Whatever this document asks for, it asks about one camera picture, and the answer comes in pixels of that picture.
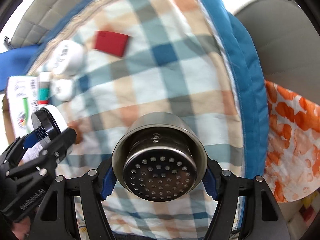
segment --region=small bottle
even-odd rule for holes
[[[51,72],[41,72],[38,75],[38,82],[39,82],[38,103],[39,103],[39,107],[42,107],[41,105],[49,104],[50,77],[51,77]]]

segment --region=red square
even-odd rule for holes
[[[129,36],[121,33],[98,31],[95,49],[108,54],[122,57],[127,46]]]

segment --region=gray seat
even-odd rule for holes
[[[266,80],[320,105],[320,37],[288,0],[257,0],[236,17],[248,30]]]
[[[34,0],[13,34],[11,45],[20,48],[41,43],[43,37],[79,2],[81,0]]]

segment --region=white cylindrical container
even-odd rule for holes
[[[49,69],[54,75],[74,76],[83,66],[84,47],[74,41],[64,40],[54,50]]]
[[[52,81],[52,94],[60,101],[70,101],[74,96],[75,82],[72,79]]]

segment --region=checkered blanket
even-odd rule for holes
[[[87,48],[86,64],[74,77],[75,97],[66,103],[52,97],[67,122],[78,122],[84,135],[58,166],[58,174],[71,178],[96,168],[137,118],[161,111],[181,117],[209,157],[240,176],[241,119],[231,71],[213,26],[199,0],[94,0],[71,17],[29,72],[46,70],[46,61],[62,40]],[[131,37],[123,58],[93,49],[97,30]],[[117,183],[103,207],[112,230],[121,234],[202,239],[216,204],[202,182],[166,203],[140,199]]]

